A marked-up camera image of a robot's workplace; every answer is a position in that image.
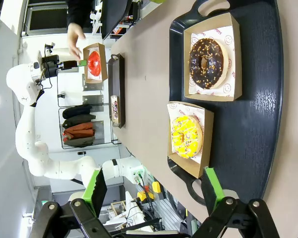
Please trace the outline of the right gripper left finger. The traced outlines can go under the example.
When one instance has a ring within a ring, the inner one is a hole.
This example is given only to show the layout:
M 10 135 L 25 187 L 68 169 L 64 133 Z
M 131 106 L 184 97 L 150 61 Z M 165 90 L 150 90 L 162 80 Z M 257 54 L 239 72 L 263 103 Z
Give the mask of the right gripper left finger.
M 108 238 L 109 232 L 99 220 L 107 186 L 102 170 L 96 171 L 82 198 L 61 206 L 45 203 L 32 226 L 31 238 L 66 238 L 71 230 L 80 229 L 86 238 Z

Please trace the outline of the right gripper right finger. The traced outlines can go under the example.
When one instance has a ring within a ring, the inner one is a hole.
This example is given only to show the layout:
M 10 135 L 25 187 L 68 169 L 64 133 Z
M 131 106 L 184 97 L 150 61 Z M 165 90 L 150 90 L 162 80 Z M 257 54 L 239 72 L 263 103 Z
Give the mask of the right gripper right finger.
M 279 237 L 266 202 L 251 199 L 244 203 L 226 196 L 213 168 L 204 168 L 201 189 L 209 216 L 192 237 L 221 238 L 228 228 L 237 229 L 243 238 Z

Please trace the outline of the person's right hand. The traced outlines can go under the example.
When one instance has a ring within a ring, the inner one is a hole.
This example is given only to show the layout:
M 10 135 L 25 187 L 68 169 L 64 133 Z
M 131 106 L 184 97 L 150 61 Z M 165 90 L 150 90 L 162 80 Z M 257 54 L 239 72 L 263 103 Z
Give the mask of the person's right hand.
M 67 31 L 67 43 L 70 54 L 74 56 L 76 60 L 80 60 L 81 54 L 81 51 L 76 46 L 78 39 L 85 39 L 82 28 L 76 23 L 70 23 Z

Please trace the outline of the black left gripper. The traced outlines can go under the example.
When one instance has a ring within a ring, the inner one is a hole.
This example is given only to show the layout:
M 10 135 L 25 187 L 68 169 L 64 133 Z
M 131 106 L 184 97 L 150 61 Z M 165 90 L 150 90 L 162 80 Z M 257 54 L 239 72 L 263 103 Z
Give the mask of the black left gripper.
M 42 66 L 45 69 L 44 76 L 45 77 L 56 77 L 58 72 L 78 72 L 78 67 L 86 66 L 86 60 L 68 60 L 62 62 L 62 68 L 67 69 L 59 69 L 58 70 L 58 63 L 59 63 L 59 56 L 58 55 L 51 55 L 42 58 Z

